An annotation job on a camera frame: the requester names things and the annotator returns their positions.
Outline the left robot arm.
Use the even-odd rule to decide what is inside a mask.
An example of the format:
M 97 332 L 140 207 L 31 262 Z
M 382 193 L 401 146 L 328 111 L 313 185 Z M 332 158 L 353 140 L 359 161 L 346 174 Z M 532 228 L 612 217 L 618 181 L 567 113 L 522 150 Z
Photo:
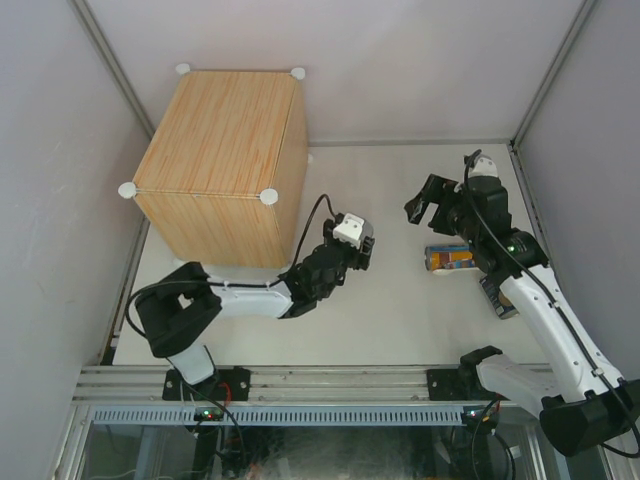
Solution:
M 178 382 L 196 399 L 215 395 L 219 376 L 200 340 L 217 318 L 261 316 L 289 319 L 315 309 L 342 286 L 349 270 L 367 270 L 375 244 L 371 223 L 353 213 L 323 224 L 323 242 L 273 282 L 215 282 L 202 264 L 189 262 L 130 295 L 125 319 L 149 344 L 154 357 L 173 367 Z

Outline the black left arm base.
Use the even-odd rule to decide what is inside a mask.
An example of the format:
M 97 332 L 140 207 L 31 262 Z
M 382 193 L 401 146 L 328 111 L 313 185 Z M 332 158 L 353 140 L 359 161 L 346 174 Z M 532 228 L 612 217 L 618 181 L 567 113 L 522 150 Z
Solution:
M 235 366 L 218 369 L 213 377 L 198 384 L 184 383 L 176 369 L 166 372 L 162 399 L 165 401 L 196 400 L 211 398 L 222 403 L 247 401 L 250 392 L 251 371 Z

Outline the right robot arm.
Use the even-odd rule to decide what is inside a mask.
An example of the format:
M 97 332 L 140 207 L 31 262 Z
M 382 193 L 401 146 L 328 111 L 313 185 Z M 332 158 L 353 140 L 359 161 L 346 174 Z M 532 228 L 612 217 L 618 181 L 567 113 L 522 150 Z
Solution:
M 639 383 L 627 380 L 596 347 L 568 305 L 537 240 L 512 224 L 507 190 L 496 176 L 462 182 L 430 175 L 404 210 L 439 234 L 465 241 L 476 266 L 518 311 L 551 367 L 554 378 L 517 365 L 494 347 L 459 374 L 461 391 L 480 399 L 488 392 L 515 402 L 536 417 L 552 446 L 567 457 L 639 427 Z

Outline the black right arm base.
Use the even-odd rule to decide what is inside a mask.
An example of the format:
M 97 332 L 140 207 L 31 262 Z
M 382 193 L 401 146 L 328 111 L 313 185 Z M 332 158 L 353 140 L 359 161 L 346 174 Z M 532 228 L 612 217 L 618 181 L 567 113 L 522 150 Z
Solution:
M 429 399 L 431 401 L 491 400 L 497 396 L 484 388 L 476 367 L 485 359 L 502 354 L 494 346 L 476 349 L 460 357 L 452 368 L 431 368 L 426 371 Z

